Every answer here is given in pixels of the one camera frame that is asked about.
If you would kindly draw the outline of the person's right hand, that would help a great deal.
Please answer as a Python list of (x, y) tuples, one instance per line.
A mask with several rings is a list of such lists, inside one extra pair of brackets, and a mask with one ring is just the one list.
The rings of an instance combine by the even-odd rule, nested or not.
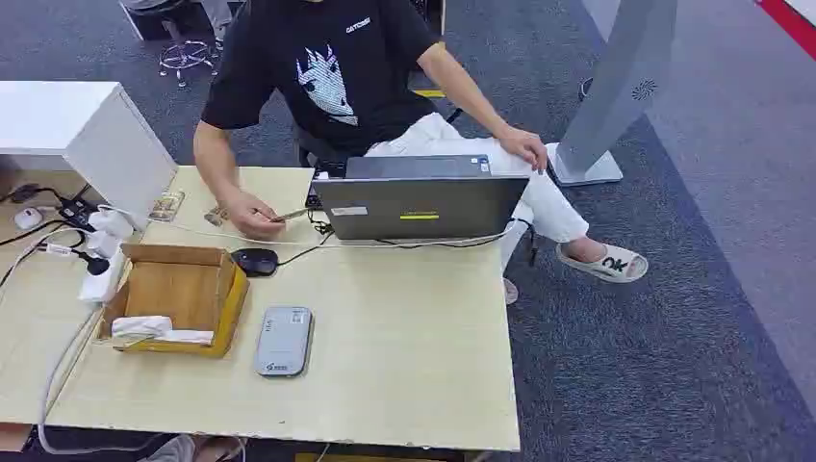
[(246, 237), (273, 241), (286, 229), (286, 223), (261, 199), (240, 189), (227, 192), (218, 200), (233, 225)]

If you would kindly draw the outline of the person's left hand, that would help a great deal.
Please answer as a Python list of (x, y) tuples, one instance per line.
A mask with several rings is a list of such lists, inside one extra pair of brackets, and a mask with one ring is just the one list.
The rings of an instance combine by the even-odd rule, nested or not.
[(537, 134), (505, 126), (495, 133), (501, 147), (519, 157), (536, 173), (543, 175), (548, 166), (548, 150)]

